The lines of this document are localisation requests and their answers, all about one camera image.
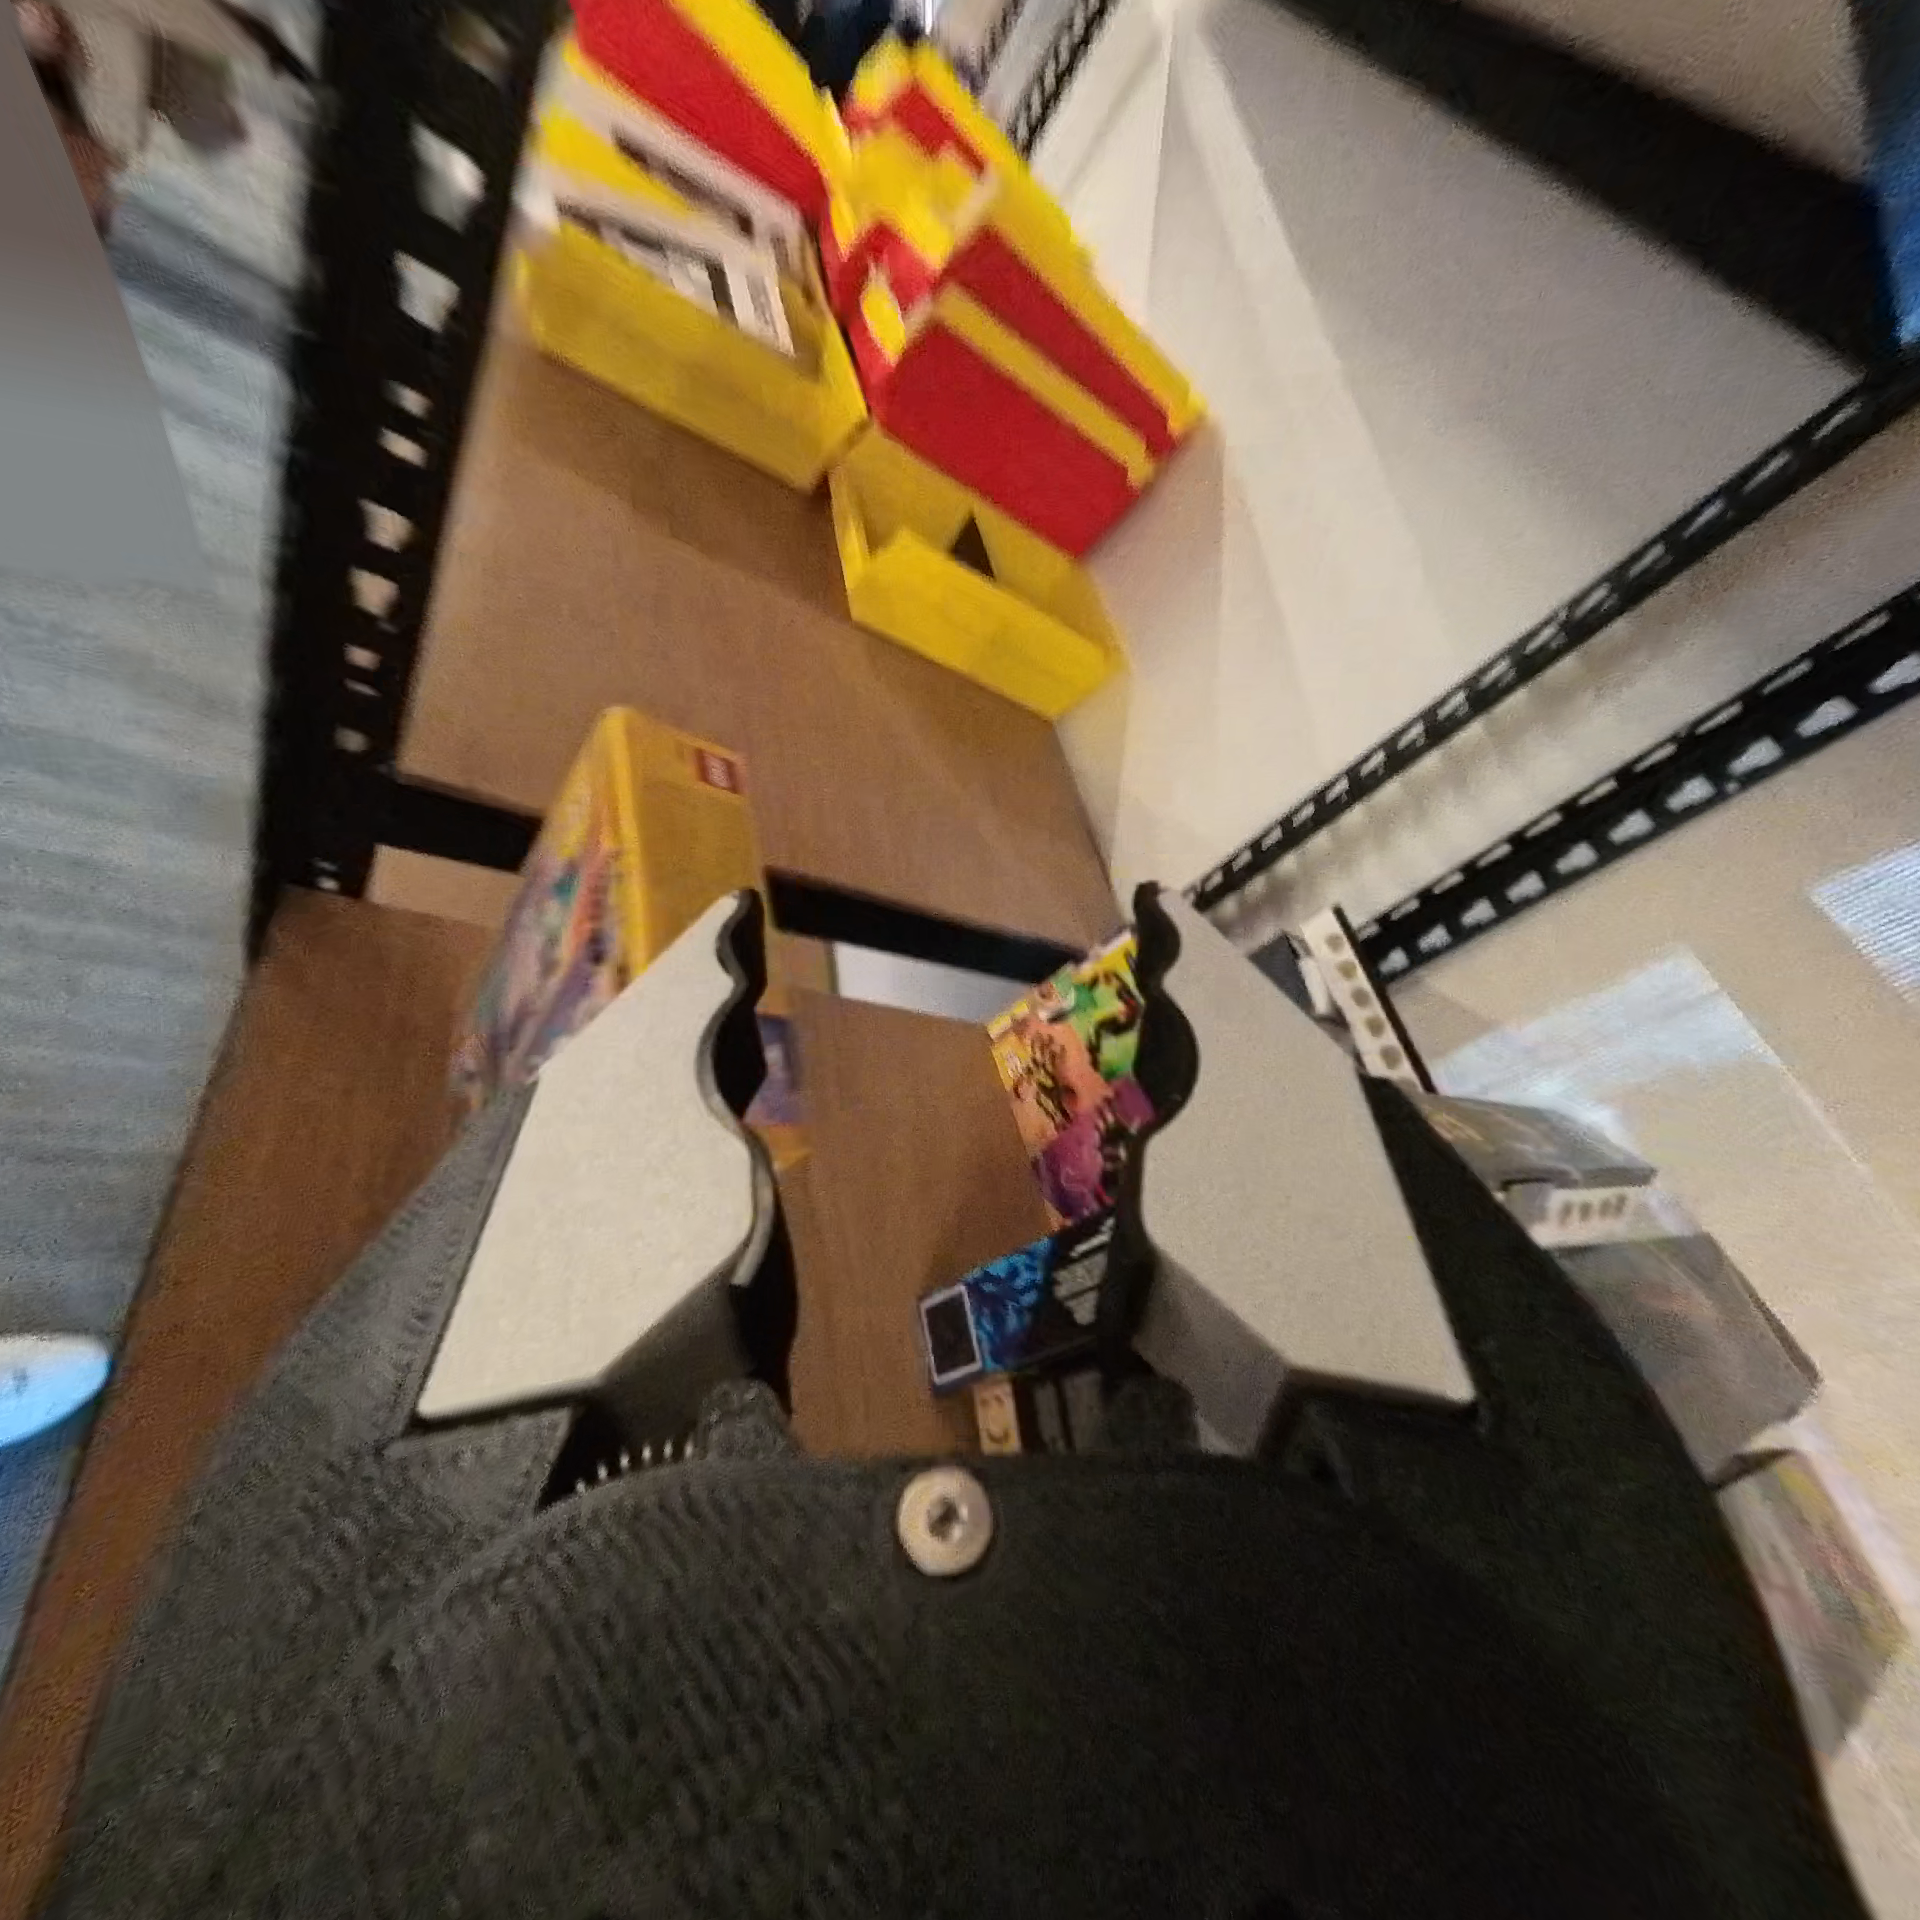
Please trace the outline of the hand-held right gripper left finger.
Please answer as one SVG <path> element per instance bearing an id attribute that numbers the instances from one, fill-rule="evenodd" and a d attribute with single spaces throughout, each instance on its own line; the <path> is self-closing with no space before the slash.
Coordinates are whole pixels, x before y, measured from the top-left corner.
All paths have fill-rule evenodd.
<path id="1" fill-rule="evenodd" d="M 513 1095 L 421 1426 L 690 1427 L 748 1380 L 791 1407 L 793 1245 L 750 1125 L 764 990 L 761 897 L 720 893 Z"/>

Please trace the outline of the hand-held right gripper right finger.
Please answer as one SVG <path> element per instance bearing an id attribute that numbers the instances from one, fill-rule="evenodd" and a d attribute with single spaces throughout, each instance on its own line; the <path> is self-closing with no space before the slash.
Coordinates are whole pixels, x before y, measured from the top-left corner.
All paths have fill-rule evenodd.
<path id="1" fill-rule="evenodd" d="M 1271 1453 L 1315 1395 L 1464 1413 L 1476 1383 L 1332 1037 L 1177 889 L 1132 906 L 1149 1117 L 1123 1153 L 1102 1359 L 1142 1362 L 1211 1453 Z"/>

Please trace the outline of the person's white shoe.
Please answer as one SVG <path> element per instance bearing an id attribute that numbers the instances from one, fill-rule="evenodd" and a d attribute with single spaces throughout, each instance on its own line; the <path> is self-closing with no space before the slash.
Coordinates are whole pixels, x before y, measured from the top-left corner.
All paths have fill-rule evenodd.
<path id="1" fill-rule="evenodd" d="M 82 1332 L 1 1336 L 1 1449 L 14 1449 L 86 1407 L 103 1388 L 111 1345 Z"/>

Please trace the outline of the yellow unicorn toy box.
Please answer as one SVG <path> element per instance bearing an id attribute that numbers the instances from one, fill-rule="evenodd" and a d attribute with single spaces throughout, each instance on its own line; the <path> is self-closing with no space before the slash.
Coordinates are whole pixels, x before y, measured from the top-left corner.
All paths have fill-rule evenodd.
<path id="1" fill-rule="evenodd" d="M 450 1055 L 454 1109 L 525 1084 L 713 900 L 761 879 L 742 757 L 631 706 L 606 708 L 477 973 Z"/>

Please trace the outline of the stack of red yellow bins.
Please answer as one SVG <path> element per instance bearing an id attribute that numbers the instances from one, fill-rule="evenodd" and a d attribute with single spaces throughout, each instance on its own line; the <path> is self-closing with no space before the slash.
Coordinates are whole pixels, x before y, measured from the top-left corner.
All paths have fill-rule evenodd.
<path id="1" fill-rule="evenodd" d="M 570 3 L 533 344 L 805 496 L 850 618 L 1044 720 L 1121 666 L 1087 556 L 1204 401 L 907 3 Z"/>

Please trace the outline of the black bat logo toy box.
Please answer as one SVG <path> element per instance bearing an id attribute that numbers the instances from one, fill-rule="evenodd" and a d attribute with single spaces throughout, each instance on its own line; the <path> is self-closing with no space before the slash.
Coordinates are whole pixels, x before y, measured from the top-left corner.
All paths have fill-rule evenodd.
<path id="1" fill-rule="evenodd" d="M 1571 1115 L 1411 1086 L 1404 1095 L 1542 1243 L 1587 1243 L 1633 1225 L 1641 1191 L 1659 1175 Z M 922 1350 L 935 1393 L 1092 1355 L 1116 1191 L 1107 1179 L 1102 1204 L 922 1296 Z"/>

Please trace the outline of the black metal shelf rack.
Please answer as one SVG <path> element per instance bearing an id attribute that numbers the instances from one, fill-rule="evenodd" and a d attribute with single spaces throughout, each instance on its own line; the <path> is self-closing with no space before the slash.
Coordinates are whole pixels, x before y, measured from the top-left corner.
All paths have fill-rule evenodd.
<path id="1" fill-rule="evenodd" d="M 1766 443 L 1185 896 L 1217 912 L 1333 822 L 1915 411 L 1915 188 L 1854 185 L 1479 3 L 1277 3 L 1855 363 Z M 247 942 L 276 893 L 358 897 L 377 850 L 499 867 L 509 807 L 396 769 L 483 331 L 561 3 L 323 3 Z"/>

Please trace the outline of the spider toy box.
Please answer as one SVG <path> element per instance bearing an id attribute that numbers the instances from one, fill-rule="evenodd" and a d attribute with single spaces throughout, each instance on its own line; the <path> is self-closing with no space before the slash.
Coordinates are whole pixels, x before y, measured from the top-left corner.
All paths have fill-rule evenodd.
<path id="1" fill-rule="evenodd" d="M 1132 931 L 1048 973 L 986 1027 L 1048 1225 L 1111 1207 L 1154 1117 L 1139 1086 L 1144 1000 Z"/>

